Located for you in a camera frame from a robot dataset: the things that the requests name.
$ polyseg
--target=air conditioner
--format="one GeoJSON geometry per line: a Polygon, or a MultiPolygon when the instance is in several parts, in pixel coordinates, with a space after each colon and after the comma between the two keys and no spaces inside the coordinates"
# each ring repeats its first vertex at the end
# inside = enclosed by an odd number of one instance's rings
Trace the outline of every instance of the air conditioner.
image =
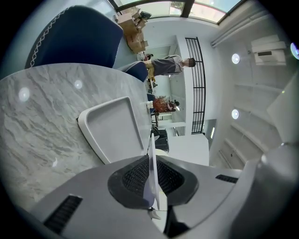
{"type": "Polygon", "coordinates": [[[252,52],[257,65],[286,65],[285,42],[279,41],[277,35],[270,35],[251,42],[252,52]]]}
{"type": "Polygon", "coordinates": [[[283,50],[268,50],[254,53],[257,65],[286,65],[283,50]]]}

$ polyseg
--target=marble table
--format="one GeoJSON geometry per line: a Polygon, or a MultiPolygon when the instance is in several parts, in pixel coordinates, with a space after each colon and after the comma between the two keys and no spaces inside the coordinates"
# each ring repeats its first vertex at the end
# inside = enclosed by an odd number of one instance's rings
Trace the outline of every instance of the marble table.
{"type": "Polygon", "coordinates": [[[29,210],[77,173],[102,165],[76,118],[85,109],[123,96],[131,99],[147,148],[151,117],[145,84],[131,75],[96,65],[60,63],[2,79],[0,166],[12,201],[29,210]]]}

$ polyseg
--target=gray plastic device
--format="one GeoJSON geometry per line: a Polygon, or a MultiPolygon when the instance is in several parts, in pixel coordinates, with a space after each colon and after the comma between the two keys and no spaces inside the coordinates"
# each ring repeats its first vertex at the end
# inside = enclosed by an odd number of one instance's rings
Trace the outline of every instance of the gray plastic device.
{"type": "Polygon", "coordinates": [[[26,217],[52,238],[255,238],[298,188],[298,156],[298,146],[284,144],[248,161],[243,170],[157,156],[159,184],[168,200],[164,233],[148,215],[147,155],[74,176],[26,217]]]}

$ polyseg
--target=black mesh vent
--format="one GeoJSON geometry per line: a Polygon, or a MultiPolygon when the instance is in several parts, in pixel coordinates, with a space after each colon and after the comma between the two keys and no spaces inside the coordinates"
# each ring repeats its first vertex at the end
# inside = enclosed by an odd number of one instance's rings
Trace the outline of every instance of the black mesh vent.
{"type": "Polygon", "coordinates": [[[159,185],[165,195],[168,195],[183,185],[184,177],[160,160],[157,160],[157,170],[159,185]]]}
{"type": "Polygon", "coordinates": [[[218,176],[216,176],[216,178],[229,183],[236,183],[238,181],[236,177],[230,177],[222,174],[219,174],[218,176]]]}
{"type": "Polygon", "coordinates": [[[80,205],[81,201],[82,198],[80,197],[68,196],[45,221],[44,225],[57,234],[60,234],[71,219],[75,210],[80,205]]]}
{"type": "Polygon", "coordinates": [[[123,185],[126,189],[143,197],[143,190],[146,180],[149,177],[149,160],[134,166],[130,171],[126,172],[122,178],[123,185]]]}

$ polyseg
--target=gray shirt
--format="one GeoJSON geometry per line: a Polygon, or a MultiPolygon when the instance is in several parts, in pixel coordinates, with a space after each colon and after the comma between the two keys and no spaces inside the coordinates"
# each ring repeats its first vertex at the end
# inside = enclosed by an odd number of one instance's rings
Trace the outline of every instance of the gray shirt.
{"type": "Polygon", "coordinates": [[[175,75],[183,71],[180,66],[182,58],[178,55],[167,56],[162,59],[152,59],[151,62],[154,66],[154,76],[159,75],[175,75]]]}

